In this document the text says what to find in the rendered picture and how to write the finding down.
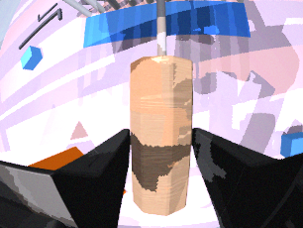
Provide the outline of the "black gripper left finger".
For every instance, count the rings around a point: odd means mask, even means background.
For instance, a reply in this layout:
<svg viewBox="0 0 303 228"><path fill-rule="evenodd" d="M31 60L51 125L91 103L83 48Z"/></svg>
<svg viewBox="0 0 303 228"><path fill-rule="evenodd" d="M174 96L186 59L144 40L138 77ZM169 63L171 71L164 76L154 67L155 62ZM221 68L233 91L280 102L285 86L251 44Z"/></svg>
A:
<svg viewBox="0 0 303 228"><path fill-rule="evenodd" d="M117 228L130 158L131 130L121 129L55 171L0 161L0 201L67 228Z"/></svg>

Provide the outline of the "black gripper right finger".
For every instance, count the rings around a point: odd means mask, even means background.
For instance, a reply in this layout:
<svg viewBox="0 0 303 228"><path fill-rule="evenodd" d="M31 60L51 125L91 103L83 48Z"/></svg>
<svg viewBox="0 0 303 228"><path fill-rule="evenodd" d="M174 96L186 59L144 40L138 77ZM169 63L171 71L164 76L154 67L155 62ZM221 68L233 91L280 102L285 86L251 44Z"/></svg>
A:
<svg viewBox="0 0 303 228"><path fill-rule="evenodd" d="M303 178L303 154L277 159L192 127L194 157L222 228L263 228Z"/></svg>

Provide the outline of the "blue cube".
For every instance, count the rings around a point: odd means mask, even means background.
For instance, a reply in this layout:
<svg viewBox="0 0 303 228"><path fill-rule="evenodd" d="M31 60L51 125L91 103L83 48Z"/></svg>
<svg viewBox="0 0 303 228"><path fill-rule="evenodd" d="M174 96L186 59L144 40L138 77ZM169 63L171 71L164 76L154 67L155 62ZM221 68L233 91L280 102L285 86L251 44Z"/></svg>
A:
<svg viewBox="0 0 303 228"><path fill-rule="evenodd" d="M282 135L282 141L280 141L280 154L284 158L287 158L300 153L303 154L303 133Z"/></svg>
<svg viewBox="0 0 303 228"><path fill-rule="evenodd" d="M21 56L21 63L23 64L21 66L23 67L23 69L33 70L37 66L37 63L41 61L41 59L43 59L43 54L41 54L41 48L30 46Z"/></svg>

